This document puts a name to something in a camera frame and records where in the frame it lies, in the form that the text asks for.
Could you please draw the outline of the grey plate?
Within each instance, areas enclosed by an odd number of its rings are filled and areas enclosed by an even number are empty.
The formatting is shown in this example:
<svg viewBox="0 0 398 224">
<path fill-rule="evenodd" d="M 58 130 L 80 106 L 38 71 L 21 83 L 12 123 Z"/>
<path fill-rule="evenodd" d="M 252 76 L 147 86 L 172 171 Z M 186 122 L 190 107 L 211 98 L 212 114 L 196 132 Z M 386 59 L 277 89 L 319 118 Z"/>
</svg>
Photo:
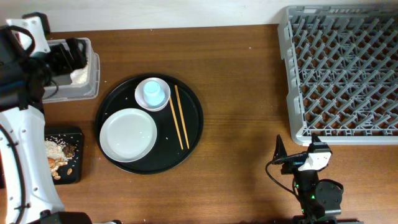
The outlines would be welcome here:
<svg viewBox="0 0 398 224">
<path fill-rule="evenodd" d="M 157 126 L 145 111 L 128 108 L 113 113 L 102 125 L 99 144 L 117 162 L 134 162 L 145 157 L 157 140 Z"/>
</svg>

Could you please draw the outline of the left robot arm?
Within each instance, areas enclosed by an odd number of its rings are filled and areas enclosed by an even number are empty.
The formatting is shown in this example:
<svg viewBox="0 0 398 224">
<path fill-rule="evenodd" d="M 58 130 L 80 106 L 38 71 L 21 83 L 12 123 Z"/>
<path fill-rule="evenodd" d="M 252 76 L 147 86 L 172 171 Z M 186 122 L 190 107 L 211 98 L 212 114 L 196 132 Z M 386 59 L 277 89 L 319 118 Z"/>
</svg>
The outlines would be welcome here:
<svg viewBox="0 0 398 224">
<path fill-rule="evenodd" d="M 7 223 L 89 223 L 58 196 L 45 150 L 44 104 L 98 95 L 100 59 L 87 38 L 47 40 L 40 12 L 1 27 L 1 165 Z"/>
</svg>

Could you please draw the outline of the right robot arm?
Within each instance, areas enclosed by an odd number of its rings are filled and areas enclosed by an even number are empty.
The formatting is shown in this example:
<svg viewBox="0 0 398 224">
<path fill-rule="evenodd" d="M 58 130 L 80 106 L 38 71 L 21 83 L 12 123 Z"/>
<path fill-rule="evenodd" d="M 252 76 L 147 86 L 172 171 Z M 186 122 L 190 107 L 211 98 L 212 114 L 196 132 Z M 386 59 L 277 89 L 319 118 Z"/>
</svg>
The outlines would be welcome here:
<svg viewBox="0 0 398 224">
<path fill-rule="evenodd" d="M 326 142 L 313 134 L 306 151 L 288 155 L 280 135 L 276 137 L 273 158 L 265 166 L 270 180 L 291 193 L 300 203 L 302 214 L 294 216 L 292 223 L 359 223 L 359 220 L 338 220 L 344 187 L 331 179 L 320 179 L 318 173 L 328 167 L 333 153 Z M 269 172 L 269 166 L 281 166 L 282 175 L 292 175 L 292 187 L 288 188 Z"/>
</svg>

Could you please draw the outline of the wooden chopstick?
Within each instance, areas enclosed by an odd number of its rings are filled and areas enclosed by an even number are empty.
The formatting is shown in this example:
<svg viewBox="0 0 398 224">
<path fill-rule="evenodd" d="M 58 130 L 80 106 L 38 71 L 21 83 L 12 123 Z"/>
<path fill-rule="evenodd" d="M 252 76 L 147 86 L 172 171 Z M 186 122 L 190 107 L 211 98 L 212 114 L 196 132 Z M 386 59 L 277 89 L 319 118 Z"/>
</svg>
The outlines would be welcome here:
<svg viewBox="0 0 398 224">
<path fill-rule="evenodd" d="M 184 119 L 184 115 L 183 115 L 183 109 L 182 109 L 182 104 L 181 104 L 181 101 L 180 101 L 180 95 L 179 95 L 179 92 L 178 92 L 178 86 L 177 85 L 175 85 L 175 94 L 176 94 L 176 97 L 177 97 L 178 109 L 179 109 L 180 118 L 181 118 L 181 122 L 182 122 L 183 133 L 184 133 L 185 140 L 186 140 L 186 145 L 187 145 L 187 148 L 189 149 L 190 148 L 190 144 L 189 144 L 189 139 L 188 139 L 188 135 L 187 135 L 187 129 L 186 129 L 186 125 L 185 125 L 185 119 Z"/>
<path fill-rule="evenodd" d="M 173 104 L 173 101 L 172 101 L 172 97 L 169 98 L 169 103 L 170 103 L 172 116 L 173 116 L 173 119 L 174 119 L 174 124 L 175 124 L 175 129 L 176 129 L 176 132 L 177 132 L 178 140 L 179 140 L 179 143 L 180 143 L 180 148 L 181 148 L 181 150 L 183 150 L 182 138 L 181 138 L 178 122 L 177 122 L 177 117 L 176 117 L 176 114 L 175 114 L 175 109 L 174 109 L 174 104 Z"/>
</svg>

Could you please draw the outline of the rice and food scraps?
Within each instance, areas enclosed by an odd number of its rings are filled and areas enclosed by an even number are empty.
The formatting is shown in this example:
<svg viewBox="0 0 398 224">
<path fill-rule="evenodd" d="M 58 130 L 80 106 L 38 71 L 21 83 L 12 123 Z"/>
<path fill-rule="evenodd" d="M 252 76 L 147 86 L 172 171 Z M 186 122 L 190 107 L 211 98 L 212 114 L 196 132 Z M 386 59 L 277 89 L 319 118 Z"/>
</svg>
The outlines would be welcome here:
<svg viewBox="0 0 398 224">
<path fill-rule="evenodd" d="M 57 138 L 45 140 L 47 159 L 52 158 L 56 162 L 53 167 L 49 166 L 53 180 L 61 180 L 62 178 L 71 176 L 74 173 L 74 167 L 76 166 L 75 156 L 77 147 L 75 146 L 75 155 L 68 160 L 65 158 L 64 153 L 62 152 L 62 149 L 68 144 L 69 143 L 66 143 L 64 140 Z"/>
</svg>

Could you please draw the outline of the orange carrot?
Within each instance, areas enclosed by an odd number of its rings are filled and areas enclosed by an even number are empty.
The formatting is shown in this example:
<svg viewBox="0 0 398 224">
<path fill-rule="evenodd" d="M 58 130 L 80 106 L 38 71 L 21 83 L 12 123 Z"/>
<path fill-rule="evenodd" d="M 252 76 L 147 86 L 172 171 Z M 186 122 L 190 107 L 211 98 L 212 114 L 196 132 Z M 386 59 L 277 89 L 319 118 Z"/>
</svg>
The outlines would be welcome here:
<svg viewBox="0 0 398 224">
<path fill-rule="evenodd" d="M 53 167 L 56 164 L 55 160 L 52 158 L 48 158 L 48 163 L 50 167 Z"/>
</svg>

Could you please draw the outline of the light blue cup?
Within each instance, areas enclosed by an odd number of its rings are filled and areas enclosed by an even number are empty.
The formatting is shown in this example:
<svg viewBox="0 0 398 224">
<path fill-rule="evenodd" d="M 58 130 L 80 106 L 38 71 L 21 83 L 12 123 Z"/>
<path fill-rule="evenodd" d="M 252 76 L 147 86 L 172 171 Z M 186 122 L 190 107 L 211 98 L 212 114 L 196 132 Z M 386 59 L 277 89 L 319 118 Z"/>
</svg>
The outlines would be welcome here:
<svg viewBox="0 0 398 224">
<path fill-rule="evenodd" d="M 165 93 L 157 81 L 148 81 L 144 85 L 144 100 L 149 106 L 161 104 L 165 98 Z"/>
</svg>

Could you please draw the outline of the pink white bowl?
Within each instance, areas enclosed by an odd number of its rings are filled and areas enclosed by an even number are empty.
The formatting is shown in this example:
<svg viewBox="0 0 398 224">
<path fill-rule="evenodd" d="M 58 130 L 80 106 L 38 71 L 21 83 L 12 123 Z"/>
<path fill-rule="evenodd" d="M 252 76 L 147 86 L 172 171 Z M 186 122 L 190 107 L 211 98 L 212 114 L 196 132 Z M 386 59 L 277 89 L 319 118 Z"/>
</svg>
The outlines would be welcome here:
<svg viewBox="0 0 398 224">
<path fill-rule="evenodd" d="M 162 87 L 162 89 L 165 93 L 165 98 L 164 98 L 163 102 L 157 106 L 149 106 L 146 103 L 146 101 L 144 100 L 144 90 L 143 90 L 144 85 L 148 81 L 151 81 L 151 80 L 159 82 L 160 86 Z M 171 96 L 171 91 L 170 91 L 169 84 L 166 83 L 163 79 L 150 77 L 150 78 L 147 78 L 147 79 L 141 81 L 138 84 L 138 86 L 136 87 L 134 96 L 135 96 L 135 99 L 139 106 L 141 106 L 142 108 L 144 108 L 147 111 L 155 112 L 155 111 L 160 111 L 167 106 L 167 104 L 169 103 L 169 98 Z"/>
</svg>

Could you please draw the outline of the brown food chunk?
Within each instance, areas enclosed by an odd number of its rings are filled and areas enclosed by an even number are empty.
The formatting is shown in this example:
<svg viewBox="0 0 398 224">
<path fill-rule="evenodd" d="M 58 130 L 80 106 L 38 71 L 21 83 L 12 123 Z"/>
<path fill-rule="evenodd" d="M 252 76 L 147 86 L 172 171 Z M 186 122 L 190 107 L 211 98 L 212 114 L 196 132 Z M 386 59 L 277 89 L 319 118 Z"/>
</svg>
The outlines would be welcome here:
<svg viewBox="0 0 398 224">
<path fill-rule="evenodd" d="M 69 160 L 75 155 L 75 150 L 75 146 L 68 144 L 62 149 L 62 152 L 64 153 L 65 158 Z"/>
</svg>

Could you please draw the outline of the white tissue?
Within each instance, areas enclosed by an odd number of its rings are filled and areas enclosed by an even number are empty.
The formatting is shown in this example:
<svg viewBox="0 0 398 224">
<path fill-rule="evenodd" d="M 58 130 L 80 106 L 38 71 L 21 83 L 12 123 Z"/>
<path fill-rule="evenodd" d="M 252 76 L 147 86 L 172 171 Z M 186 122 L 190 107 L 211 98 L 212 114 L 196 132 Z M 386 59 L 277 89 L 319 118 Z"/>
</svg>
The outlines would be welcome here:
<svg viewBox="0 0 398 224">
<path fill-rule="evenodd" d="M 83 84 L 88 79 L 88 65 L 84 68 L 74 70 L 70 74 L 70 78 L 72 80 L 72 85 L 79 85 Z"/>
</svg>

